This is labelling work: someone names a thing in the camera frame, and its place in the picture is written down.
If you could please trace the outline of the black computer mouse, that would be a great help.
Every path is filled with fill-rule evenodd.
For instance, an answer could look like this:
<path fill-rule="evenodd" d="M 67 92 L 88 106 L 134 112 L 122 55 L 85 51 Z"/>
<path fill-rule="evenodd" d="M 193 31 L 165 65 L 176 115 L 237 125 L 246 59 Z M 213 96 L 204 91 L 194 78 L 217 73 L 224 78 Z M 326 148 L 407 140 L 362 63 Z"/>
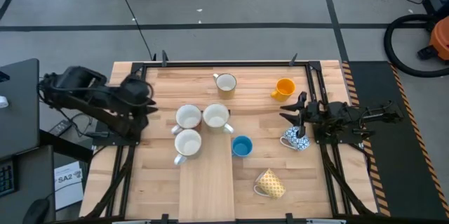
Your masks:
<path fill-rule="evenodd" d="M 50 203 L 47 199 L 37 199 L 31 203 L 25 213 L 22 224 L 42 224 L 48 213 Z"/>

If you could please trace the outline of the black aluminium table frame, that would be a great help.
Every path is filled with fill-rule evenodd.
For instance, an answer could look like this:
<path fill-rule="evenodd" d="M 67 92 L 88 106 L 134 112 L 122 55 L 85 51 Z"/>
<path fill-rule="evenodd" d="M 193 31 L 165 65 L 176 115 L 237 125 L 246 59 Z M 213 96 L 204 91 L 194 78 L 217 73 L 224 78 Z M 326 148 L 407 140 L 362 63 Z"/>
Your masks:
<path fill-rule="evenodd" d="M 236 93 L 225 105 L 231 112 L 234 135 L 253 141 L 245 158 L 231 156 L 232 136 L 220 134 L 214 143 L 204 143 L 203 155 L 215 158 L 204 174 L 196 167 L 199 157 L 175 165 L 175 112 L 191 103 L 205 108 L 218 101 L 214 74 L 230 73 L 237 79 Z M 306 75 L 305 62 L 209 61 L 152 62 L 146 79 L 154 87 L 158 111 L 149 116 L 149 126 L 135 149 L 125 217 L 128 220 L 158 220 L 167 214 L 182 223 L 233 223 L 238 220 L 329 218 L 331 208 L 320 147 L 312 143 L 296 151 L 280 144 L 288 128 L 280 103 L 271 97 L 275 83 L 290 78 L 297 91 L 308 91 L 318 77 Z M 256 178 L 271 169 L 286 188 L 280 199 L 257 195 Z"/>

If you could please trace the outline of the olive green mug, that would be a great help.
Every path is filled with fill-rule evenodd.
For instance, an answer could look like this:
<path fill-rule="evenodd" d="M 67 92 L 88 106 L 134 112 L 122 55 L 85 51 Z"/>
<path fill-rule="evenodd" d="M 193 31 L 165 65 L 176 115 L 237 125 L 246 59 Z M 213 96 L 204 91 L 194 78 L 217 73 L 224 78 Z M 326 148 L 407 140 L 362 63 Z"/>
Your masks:
<path fill-rule="evenodd" d="M 234 128 L 229 124 L 230 111 L 221 103 L 213 103 L 203 111 L 203 121 L 207 127 L 215 133 L 234 132 Z"/>

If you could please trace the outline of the blue faceted mug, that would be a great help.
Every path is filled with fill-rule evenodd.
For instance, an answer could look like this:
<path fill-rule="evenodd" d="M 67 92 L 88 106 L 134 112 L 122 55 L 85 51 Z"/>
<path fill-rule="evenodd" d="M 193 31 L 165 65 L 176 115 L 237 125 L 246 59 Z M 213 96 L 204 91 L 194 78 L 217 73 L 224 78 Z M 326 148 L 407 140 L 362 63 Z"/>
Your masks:
<path fill-rule="evenodd" d="M 232 156 L 248 157 L 253 151 L 253 142 L 247 136 L 237 136 L 231 143 Z"/>

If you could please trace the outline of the blue white patterned mug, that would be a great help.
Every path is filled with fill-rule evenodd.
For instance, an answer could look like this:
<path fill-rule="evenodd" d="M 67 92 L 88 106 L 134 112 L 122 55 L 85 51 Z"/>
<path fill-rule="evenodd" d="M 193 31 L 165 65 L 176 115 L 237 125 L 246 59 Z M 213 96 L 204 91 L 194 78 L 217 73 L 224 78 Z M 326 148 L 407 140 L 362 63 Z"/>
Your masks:
<path fill-rule="evenodd" d="M 280 143 L 290 149 L 303 151 L 310 146 L 304 126 L 292 126 L 280 137 Z"/>

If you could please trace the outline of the orange-yellow faceted mug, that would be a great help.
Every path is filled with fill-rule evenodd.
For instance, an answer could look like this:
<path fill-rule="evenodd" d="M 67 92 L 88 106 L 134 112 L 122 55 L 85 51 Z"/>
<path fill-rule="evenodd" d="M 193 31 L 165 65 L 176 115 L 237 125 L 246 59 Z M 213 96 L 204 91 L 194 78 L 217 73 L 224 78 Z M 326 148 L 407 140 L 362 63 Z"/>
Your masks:
<path fill-rule="evenodd" d="M 292 79 L 282 78 L 277 81 L 275 89 L 271 93 L 271 97 L 279 102 L 284 102 L 294 94 L 295 89 L 296 86 Z"/>

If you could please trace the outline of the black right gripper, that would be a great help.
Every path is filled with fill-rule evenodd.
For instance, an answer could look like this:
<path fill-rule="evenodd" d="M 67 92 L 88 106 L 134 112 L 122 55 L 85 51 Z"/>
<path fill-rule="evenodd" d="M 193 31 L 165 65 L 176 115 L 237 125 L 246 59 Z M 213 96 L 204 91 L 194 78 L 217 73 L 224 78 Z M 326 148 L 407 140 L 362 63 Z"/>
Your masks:
<path fill-rule="evenodd" d="M 304 108 L 304 103 L 306 100 L 307 100 L 307 93 L 302 91 L 299 94 L 297 102 L 295 104 L 280 106 L 280 108 L 282 110 L 288 111 L 299 111 Z M 305 109 L 306 115 L 304 116 L 304 120 L 306 122 L 319 125 L 324 125 L 329 122 L 328 105 L 325 104 L 323 101 L 320 100 L 309 102 L 305 107 Z M 286 137 L 302 138 L 303 136 L 305 136 L 304 120 L 300 114 L 293 115 L 293 114 L 280 113 L 280 115 L 292 124 L 292 126 L 288 128 L 284 133 Z"/>

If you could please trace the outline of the yellow dotted mug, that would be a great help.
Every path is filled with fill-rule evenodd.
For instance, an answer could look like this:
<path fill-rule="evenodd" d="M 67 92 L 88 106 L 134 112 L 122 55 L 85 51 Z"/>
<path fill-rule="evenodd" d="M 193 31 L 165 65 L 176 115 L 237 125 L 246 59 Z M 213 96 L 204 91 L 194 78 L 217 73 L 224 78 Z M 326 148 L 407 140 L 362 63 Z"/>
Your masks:
<path fill-rule="evenodd" d="M 259 196 L 272 199 L 280 199 L 286 192 L 285 186 L 271 169 L 267 169 L 256 178 L 253 190 Z"/>

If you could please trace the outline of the black desk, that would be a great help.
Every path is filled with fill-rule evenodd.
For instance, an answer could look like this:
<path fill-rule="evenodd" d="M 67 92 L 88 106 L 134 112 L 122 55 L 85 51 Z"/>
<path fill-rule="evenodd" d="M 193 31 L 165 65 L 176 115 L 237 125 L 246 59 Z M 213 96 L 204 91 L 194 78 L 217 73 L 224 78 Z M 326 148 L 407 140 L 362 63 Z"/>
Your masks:
<path fill-rule="evenodd" d="M 0 159 L 39 146 L 39 61 L 35 58 L 0 67 Z"/>

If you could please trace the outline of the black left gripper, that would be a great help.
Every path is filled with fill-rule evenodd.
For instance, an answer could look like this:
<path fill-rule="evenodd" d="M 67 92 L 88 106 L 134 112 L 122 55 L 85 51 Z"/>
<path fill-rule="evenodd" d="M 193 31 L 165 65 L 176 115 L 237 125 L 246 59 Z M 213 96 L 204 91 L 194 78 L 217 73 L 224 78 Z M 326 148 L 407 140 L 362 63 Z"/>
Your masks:
<path fill-rule="evenodd" d="M 129 74 L 120 87 L 124 88 L 123 99 L 130 106 L 133 114 L 151 114 L 159 109 L 153 107 L 156 102 L 152 100 L 154 89 L 151 84 L 139 79 L 136 75 Z"/>

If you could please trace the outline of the white mug with gold rim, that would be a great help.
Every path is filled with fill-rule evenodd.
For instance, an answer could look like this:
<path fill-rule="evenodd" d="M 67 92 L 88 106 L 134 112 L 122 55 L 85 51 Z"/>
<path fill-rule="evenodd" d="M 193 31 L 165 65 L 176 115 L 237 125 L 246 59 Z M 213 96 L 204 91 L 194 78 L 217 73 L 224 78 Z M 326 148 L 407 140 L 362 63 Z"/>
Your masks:
<path fill-rule="evenodd" d="M 221 99 L 227 100 L 233 98 L 236 89 L 236 77 L 234 75 L 227 73 L 214 74 L 213 79 Z"/>

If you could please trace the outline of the black keyboard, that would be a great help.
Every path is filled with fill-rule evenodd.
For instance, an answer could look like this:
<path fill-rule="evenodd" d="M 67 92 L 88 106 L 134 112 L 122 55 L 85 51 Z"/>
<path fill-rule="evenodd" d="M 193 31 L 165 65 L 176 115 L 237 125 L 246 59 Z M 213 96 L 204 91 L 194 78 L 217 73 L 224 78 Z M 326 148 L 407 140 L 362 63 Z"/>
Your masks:
<path fill-rule="evenodd" d="M 14 193 L 18 188 L 14 159 L 0 161 L 0 197 Z"/>

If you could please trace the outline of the black power adapter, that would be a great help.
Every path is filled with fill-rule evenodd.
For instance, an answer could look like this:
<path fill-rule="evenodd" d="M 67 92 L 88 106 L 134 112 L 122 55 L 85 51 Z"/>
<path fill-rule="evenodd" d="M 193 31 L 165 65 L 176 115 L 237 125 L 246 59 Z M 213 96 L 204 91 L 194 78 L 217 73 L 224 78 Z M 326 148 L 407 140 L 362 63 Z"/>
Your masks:
<path fill-rule="evenodd" d="M 63 119 L 49 130 L 49 133 L 60 137 L 66 133 L 72 127 L 72 123 L 69 120 Z"/>

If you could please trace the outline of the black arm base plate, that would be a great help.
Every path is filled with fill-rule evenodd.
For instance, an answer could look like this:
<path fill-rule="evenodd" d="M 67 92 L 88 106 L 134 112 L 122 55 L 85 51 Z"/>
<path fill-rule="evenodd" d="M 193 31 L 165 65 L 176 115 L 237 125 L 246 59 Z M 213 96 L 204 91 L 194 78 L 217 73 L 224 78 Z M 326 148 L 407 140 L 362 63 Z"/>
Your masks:
<path fill-rule="evenodd" d="M 98 121 L 95 130 L 87 135 L 93 139 L 94 145 L 136 146 L 140 143 L 142 130 L 139 121 L 112 117 L 106 121 Z"/>
<path fill-rule="evenodd" d="M 345 119 L 327 119 L 324 122 L 312 126 L 314 139 L 318 144 L 361 143 L 360 133 L 354 133 L 359 129 L 358 121 Z"/>

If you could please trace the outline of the printed white paper sheet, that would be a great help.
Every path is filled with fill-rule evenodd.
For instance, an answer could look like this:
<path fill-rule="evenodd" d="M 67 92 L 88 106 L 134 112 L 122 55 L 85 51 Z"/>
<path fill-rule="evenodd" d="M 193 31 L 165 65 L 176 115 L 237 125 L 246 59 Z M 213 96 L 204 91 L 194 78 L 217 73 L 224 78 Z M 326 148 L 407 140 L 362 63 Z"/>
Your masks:
<path fill-rule="evenodd" d="M 83 200 L 83 170 L 79 162 L 72 162 L 54 169 L 55 210 Z"/>

